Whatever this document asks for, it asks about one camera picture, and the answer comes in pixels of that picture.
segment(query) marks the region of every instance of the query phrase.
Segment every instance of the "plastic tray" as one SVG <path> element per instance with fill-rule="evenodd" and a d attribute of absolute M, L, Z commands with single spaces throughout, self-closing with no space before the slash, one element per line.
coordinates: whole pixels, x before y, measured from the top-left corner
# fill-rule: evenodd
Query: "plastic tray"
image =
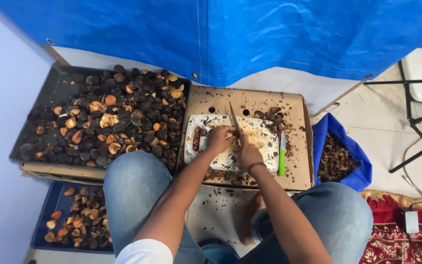
<path fill-rule="evenodd" d="M 67 220 L 67 217 L 70 212 L 71 205 L 74 201 L 74 195 L 64 196 L 63 193 L 69 188 L 74 187 L 75 193 L 79 194 L 79 191 L 83 187 L 89 187 L 90 193 L 92 194 L 95 187 L 93 185 L 85 185 L 78 183 L 70 183 L 64 181 L 54 181 L 50 189 L 48 189 L 48 194 L 45 198 L 45 202 L 42 207 L 40 216 L 38 217 L 37 226 L 35 227 L 35 232 L 32 237 L 32 248 L 34 249 L 47 249 L 47 250 L 58 250 L 58 251 L 69 251 L 69 252 L 83 252 L 83 253 L 99 253 L 99 254 L 113 254 L 114 249 L 111 245 L 107 245 L 105 248 L 97 249 L 73 249 L 68 246 L 65 246 L 61 243 L 49 243 L 45 241 L 45 235 L 50 231 L 46 227 L 46 222 L 52 219 L 52 213 L 61 210 L 62 216 L 58 219 L 55 229 L 51 230 L 56 233 L 63 228 L 63 222 Z"/>
<path fill-rule="evenodd" d="M 50 72 L 48 73 L 48 76 L 46 77 L 46 80 L 40 89 L 40 93 L 38 94 L 37 99 L 35 100 L 35 103 L 32 107 L 34 108 L 40 108 L 40 107 L 54 107 L 57 102 L 59 101 L 66 101 L 66 96 L 69 94 L 78 94 L 79 93 L 79 85 L 78 84 L 71 84 L 71 81 L 74 80 L 74 74 L 79 73 L 83 75 L 97 75 L 102 76 L 103 75 L 103 69 L 91 69 L 91 68 L 85 68 L 85 67 L 75 67 L 75 66 L 67 66 L 67 65 L 60 65 L 57 63 L 54 63 L 52 65 L 52 68 L 50 69 Z M 190 87 L 191 87 L 191 81 L 189 79 L 183 79 L 180 78 L 182 83 L 184 84 L 185 88 L 183 91 L 183 94 L 187 95 L 187 98 L 185 100 L 185 103 L 188 104 L 188 100 L 190 97 Z M 185 134 L 185 117 L 187 116 L 188 108 L 185 108 L 185 115 L 183 117 L 184 122 L 182 123 L 182 141 L 178 149 L 177 153 L 177 163 L 175 165 L 175 170 L 172 173 L 172 176 L 176 176 L 178 172 L 178 166 L 179 166 L 179 157 L 181 153 L 181 148 L 183 145 L 183 139 Z M 105 171 L 105 169 L 99 169 L 99 168 L 93 168 L 93 167 L 86 167 L 86 166 L 75 166 L 75 165 L 64 165 L 64 164 L 52 164 L 52 163 L 42 163 L 42 162 L 36 162 L 36 161 L 24 161 L 21 158 L 20 154 L 20 147 L 26 143 L 26 137 L 29 134 L 30 131 L 33 131 L 35 128 L 30 124 L 30 122 L 25 122 L 24 126 L 22 127 L 22 130 L 17 137 L 17 140 L 11 150 L 11 153 L 9 154 L 9 160 L 12 162 L 18 162 L 18 163 L 28 163 L 28 164 L 41 164 L 41 165 L 56 165 L 56 166 L 64 166 L 64 167 L 75 167 L 75 168 L 83 168 L 85 170 L 100 170 Z M 54 134 L 48 134 L 43 139 L 47 143 L 50 142 L 52 146 L 56 145 L 56 139 L 54 137 Z"/>

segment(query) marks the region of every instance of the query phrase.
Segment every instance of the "blue tray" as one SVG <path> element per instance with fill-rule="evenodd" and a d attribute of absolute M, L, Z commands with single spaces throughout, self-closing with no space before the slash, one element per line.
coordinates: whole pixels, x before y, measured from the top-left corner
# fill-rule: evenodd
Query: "blue tray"
<path fill-rule="evenodd" d="M 52 213 L 57 210 L 62 211 L 62 216 L 58 219 L 56 227 L 52 232 L 56 233 L 58 230 L 63 228 L 63 222 L 67 220 L 69 213 L 71 213 L 70 208 L 74 202 L 74 195 L 64 196 L 63 193 L 69 188 L 74 187 L 74 195 L 79 194 L 79 191 L 83 187 L 89 187 L 90 193 L 92 194 L 95 187 L 93 185 L 85 185 L 79 183 L 70 183 L 64 181 L 54 181 L 50 189 L 48 189 L 48 194 L 45 198 L 45 203 L 43 204 L 42 211 L 38 217 L 37 226 L 35 227 L 35 232 L 32 237 L 32 248 L 34 249 L 46 249 L 46 250 L 58 250 L 58 251 L 69 251 L 69 252 L 83 252 L 83 253 L 99 253 L 99 254 L 113 254 L 114 249 L 111 245 L 107 245 L 104 248 L 97 249 L 73 249 L 68 246 L 65 246 L 61 243 L 48 243 L 45 241 L 45 235 L 49 232 L 48 227 L 46 227 L 46 222 L 52 219 Z"/>

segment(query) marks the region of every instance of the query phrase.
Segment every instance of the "red rug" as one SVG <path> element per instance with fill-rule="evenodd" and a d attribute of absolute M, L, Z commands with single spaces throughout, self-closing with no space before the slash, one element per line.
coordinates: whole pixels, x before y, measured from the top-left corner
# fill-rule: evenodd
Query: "red rug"
<path fill-rule="evenodd" d="M 401 228 L 398 202 L 389 195 L 367 202 L 374 215 L 374 228 L 359 264 L 422 263 L 422 210 L 418 210 L 419 233 L 408 235 Z"/>

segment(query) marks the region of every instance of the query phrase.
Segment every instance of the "white sleeve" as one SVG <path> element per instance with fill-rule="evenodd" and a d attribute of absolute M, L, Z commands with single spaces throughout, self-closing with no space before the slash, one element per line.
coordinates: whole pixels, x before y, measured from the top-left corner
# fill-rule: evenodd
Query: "white sleeve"
<path fill-rule="evenodd" d="M 122 249 L 115 264 L 173 264 L 173 257 L 164 243 L 141 239 Z"/>

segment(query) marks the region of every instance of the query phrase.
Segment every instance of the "white wall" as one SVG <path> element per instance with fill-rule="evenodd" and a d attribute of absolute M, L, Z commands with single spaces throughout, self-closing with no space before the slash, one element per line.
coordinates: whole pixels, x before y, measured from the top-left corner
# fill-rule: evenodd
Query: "white wall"
<path fill-rule="evenodd" d="M 106 56 L 90 51 L 53 46 L 73 66 L 113 69 L 116 64 L 126 69 L 138 68 L 157 70 L 156 66 L 132 60 Z M 259 91 L 300 93 L 307 101 L 308 111 L 315 114 L 359 81 L 333 79 L 310 74 L 296 69 L 274 67 L 240 79 L 228 87 Z"/>
<path fill-rule="evenodd" d="M 22 263 L 50 182 L 8 160 L 53 59 L 0 15 L 0 263 Z"/>

